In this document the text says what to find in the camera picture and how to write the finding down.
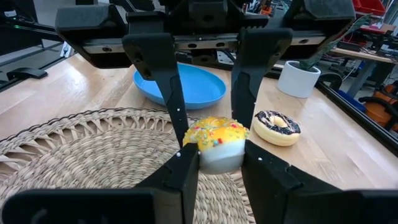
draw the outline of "toy donut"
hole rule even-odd
[[[223,174],[242,166],[244,144],[249,130],[229,118],[208,117],[193,123],[185,133],[183,145],[197,143],[200,170],[205,174]]]
[[[276,111],[260,111],[253,121],[255,132],[277,146],[291,146],[300,137],[300,127],[291,118]]]

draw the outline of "blue bowl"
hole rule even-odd
[[[224,82],[206,70],[189,65],[178,64],[182,91],[187,110],[209,107],[222,99],[226,92]],[[162,94],[155,81],[147,81],[139,72],[132,79],[140,92],[153,102],[165,105]]]

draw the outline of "woven placemat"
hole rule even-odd
[[[131,188],[178,149],[164,111],[103,109],[53,119],[0,141],[0,205],[27,189]],[[194,223],[254,223],[240,172],[199,175]]]

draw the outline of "workbench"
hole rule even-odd
[[[334,54],[366,61],[364,67],[360,70],[358,76],[355,78],[354,83],[351,85],[351,87],[347,91],[347,94],[352,98],[355,97],[355,95],[362,88],[362,86],[364,85],[366,80],[372,75],[372,68],[373,68],[374,62],[382,62],[382,63],[388,63],[388,64],[392,64],[392,63],[396,64],[397,63],[387,57],[380,57],[380,56],[369,54],[366,52],[355,52],[352,50],[345,50],[345,49],[339,49],[339,48],[335,48],[335,49],[331,50],[331,52],[333,52]]]
[[[188,111],[194,118],[231,117],[230,72],[204,68],[227,85],[216,105]],[[53,118],[100,108],[155,108],[132,82],[135,68],[100,70],[75,55],[49,68],[41,80],[29,79],[0,93],[0,139]],[[301,127],[298,142],[290,147],[271,145],[251,132],[250,139],[265,150],[341,189],[398,188],[398,158],[360,125],[314,89],[307,99],[280,92],[277,80],[264,78],[255,112],[276,110]]]

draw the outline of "chocolate glazed donut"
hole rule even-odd
[[[300,126],[290,117],[277,111],[260,111],[253,122],[255,132],[277,146],[291,146],[300,137]]]

